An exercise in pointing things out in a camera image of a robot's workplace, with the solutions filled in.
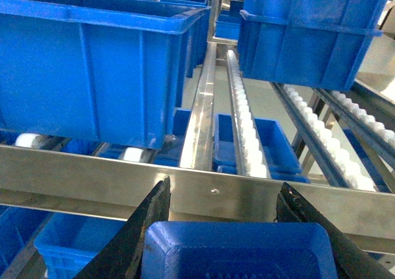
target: storage rack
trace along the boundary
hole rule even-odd
[[[101,144],[90,156],[57,152],[67,138],[44,140],[36,149],[0,145],[0,204],[32,209],[66,212],[107,219],[125,220],[151,188],[167,175],[172,182],[171,220],[238,220],[271,222],[275,218],[275,201],[281,181],[247,176],[246,146],[235,140],[239,175],[225,175],[212,170],[212,125],[214,115],[215,66],[227,66],[230,88],[235,79],[233,50],[236,41],[214,36],[215,20],[221,0],[212,0],[208,48],[191,111],[180,167],[147,164],[155,152],[143,150],[137,159],[124,152],[118,160],[100,157],[108,144]],[[308,172],[316,160],[331,186],[293,183],[324,216],[346,233],[356,245],[381,254],[380,262],[388,269],[395,265],[395,147],[382,140],[347,107],[325,90],[314,90],[309,106],[320,114],[324,105],[327,126],[337,121],[348,132],[351,143],[360,144],[363,163],[376,191],[348,187],[339,167],[328,155],[313,129],[303,122],[301,111],[292,103],[286,88],[273,89],[295,122],[298,133],[293,148],[298,157],[304,146],[309,152],[303,167]],[[346,96],[369,114],[395,130],[395,104],[375,89],[357,80]],[[232,105],[235,95],[230,95]],[[232,107],[234,137],[243,126]],[[384,165],[384,159],[391,170]],[[30,245],[12,265],[14,278],[37,259]]]

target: metal support bar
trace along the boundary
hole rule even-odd
[[[180,167],[212,170],[212,125],[217,44],[208,43],[181,153]]]
[[[255,222],[275,218],[282,185],[278,180],[0,146],[0,204],[127,219],[166,175],[172,181],[170,210],[182,218],[200,215],[204,220]],[[364,249],[395,253],[391,218],[395,195],[304,183],[293,186],[342,232],[372,241]],[[386,242],[376,244],[377,239]]]
[[[395,169],[395,149],[388,142],[366,126],[366,124],[358,119],[350,110],[345,108],[330,92],[325,90],[316,91],[321,99],[323,99],[325,103],[348,124],[351,130],[359,134],[388,163],[388,165]],[[386,125],[386,128],[391,127],[395,127],[395,125]]]
[[[326,176],[329,184],[332,186],[341,186],[346,188],[347,183],[339,167],[333,162],[329,152],[318,139],[317,135],[311,130],[311,127],[304,120],[302,114],[293,104],[292,100],[288,97],[283,85],[272,83],[272,86],[277,96],[280,98],[280,101],[287,110],[289,117],[291,117],[291,120],[297,127],[298,132],[301,134],[303,140],[309,147],[309,150],[313,154],[317,164],[320,166],[322,172]]]
[[[384,193],[394,192],[395,178],[377,155],[377,152],[361,136],[355,134],[342,120],[339,121],[339,124],[370,177],[376,183],[377,188]]]
[[[243,122],[241,120],[242,119],[241,114],[238,113],[238,110],[240,109],[237,102],[237,98],[238,98],[237,89],[236,89],[237,85],[239,85],[243,89],[243,92],[245,91],[245,87],[239,71],[239,64],[236,58],[236,54],[232,50],[228,50],[227,52],[227,67],[228,67],[228,81],[229,81],[229,90],[230,90],[230,104],[232,110],[233,142],[235,144],[237,171],[239,175],[252,175],[251,170],[253,169],[253,167],[250,166],[250,163],[247,158],[247,153],[250,151],[249,150],[250,147],[247,146],[247,144],[243,143],[241,132],[246,130],[243,129],[244,128]],[[251,109],[248,103],[247,93],[245,93],[244,102],[247,102],[245,106],[246,110],[244,111],[244,114],[247,114],[248,115],[247,119],[252,121],[252,129],[254,130],[255,133],[254,136],[258,139],[257,140],[258,150],[262,154],[262,161],[259,163],[260,164],[259,168],[265,169],[265,171],[262,171],[261,173],[263,175],[266,175],[266,177],[269,176],[270,178],[270,172],[267,167],[267,161],[265,158],[264,149],[259,139],[259,134],[255,125],[255,120],[252,117]]]
[[[313,95],[311,96],[311,99],[307,106],[311,107],[313,113],[315,113],[317,116],[320,116],[324,105],[325,103],[318,97],[316,93],[313,92]],[[301,157],[305,146],[306,144],[302,136],[298,132],[296,132],[296,135],[292,142],[292,147],[298,159]]]
[[[387,129],[395,130],[395,103],[383,96],[373,88],[355,80],[351,91],[346,96],[360,108],[366,109],[370,115],[374,115],[376,121],[382,122]]]

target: metal frame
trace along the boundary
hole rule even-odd
[[[275,218],[282,184],[278,180],[0,147],[1,204],[126,219],[167,175],[172,182],[173,219],[270,222]],[[395,253],[395,219],[389,218],[395,195],[303,183],[293,186],[341,231],[373,241],[364,246],[366,250]],[[386,242],[375,242],[381,239]]]
[[[180,167],[212,170],[212,125],[217,44],[208,43],[201,76],[186,130]]]
[[[294,122],[295,126],[297,126],[299,134],[306,142],[309,147],[309,151],[314,156],[329,184],[332,186],[347,188],[348,185],[339,167],[332,161],[329,152],[318,139],[317,135],[312,131],[308,123],[304,120],[301,113],[293,104],[291,98],[286,94],[283,85],[272,83],[272,87],[280,101],[283,103],[288,115],[291,117],[291,120]]]
[[[108,144],[100,145],[92,156],[0,144],[0,204],[126,220],[152,187],[169,176],[172,190],[170,220],[273,221],[281,181],[209,172],[216,48],[217,44],[237,44],[237,41],[214,36],[221,5],[222,0],[212,0],[208,50],[180,161],[183,168],[100,158]],[[293,183],[293,186],[360,248],[395,254],[395,219],[392,217],[395,195],[335,188],[347,186],[339,168],[290,101],[283,86],[273,84],[273,89],[297,126],[298,135],[293,142],[297,156],[300,157],[306,143],[332,185]],[[387,128],[395,130],[395,105],[384,96],[359,81],[347,96],[362,108],[369,109]],[[325,102],[330,105],[327,114],[333,110],[359,135],[359,139],[366,140],[368,146],[362,146],[370,152],[371,159],[374,150],[395,167],[395,151],[366,130],[333,100],[329,92],[316,91],[309,106],[319,115]],[[60,145],[46,149],[59,150],[59,146],[69,140],[63,139],[59,141]],[[154,153],[147,151],[149,159],[145,156],[140,160],[150,161]],[[311,159],[309,156],[305,158],[305,172],[312,165]],[[394,191],[394,178],[385,175],[383,179]]]

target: roller conveyor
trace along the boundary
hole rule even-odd
[[[211,20],[209,32],[213,25]],[[271,179],[238,71],[236,43],[213,34],[209,41],[179,167],[148,164],[156,156],[156,151],[149,149],[101,143],[91,155],[82,156],[59,152],[70,138],[22,134],[18,141],[22,143],[0,145],[0,203],[126,220],[152,187],[169,176],[170,220],[273,221],[273,204],[282,181]],[[214,103],[218,95],[214,92],[215,63],[221,63],[220,49],[226,51],[238,175],[212,172]],[[394,266],[395,196],[381,193],[374,177],[363,176],[359,164],[350,160],[333,137],[327,117],[319,120],[324,106],[328,106],[341,126],[348,127],[379,160],[383,159],[390,167],[383,181],[393,192],[394,103],[361,81],[344,94],[314,90],[315,101],[311,103],[303,101],[292,86],[272,86],[297,128],[295,153],[300,157],[306,144],[329,183],[293,186],[356,245],[385,256],[389,263],[383,264],[388,269]],[[105,158],[109,151],[117,156]]]

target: floor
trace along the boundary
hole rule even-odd
[[[186,82],[184,97],[183,97],[183,108],[191,108],[196,85],[199,79],[201,67],[198,67],[194,71],[194,77],[190,78]],[[214,112],[217,113],[230,113],[230,97],[228,89],[228,78],[226,67],[217,66],[215,71],[215,88],[214,88]],[[395,101],[395,41],[391,38],[383,35],[381,38],[375,38],[370,46],[370,49],[364,59],[364,62],[360,68],[358,77],[370,86],[381,91],[383,95],[388,96],[390,99]],[[284,107],[278,100],[277,95],[270,86],[269,82],[260,80],[245,79],[244,84],[252,114],[255,117],[262,117],[267,119],[275,119],[280,122],[287,138],[292,142],[295,134],[296,127],[288,117]],[[303,86],[295,86],[296,91],[304,98],[306,102],[309,102],[312,90]],[[332,129],[333,136],[340,140],[342,148],[346,149],[350,153],[350,158],[359,163],[361,166],[362,174],[368,176],[367,171],[359,160],[357,154],[354,152],[352,146],[345,137],[342,129],[336,123]],[[315,163],[310,171],[309,175],[322,177],[322,172]]]

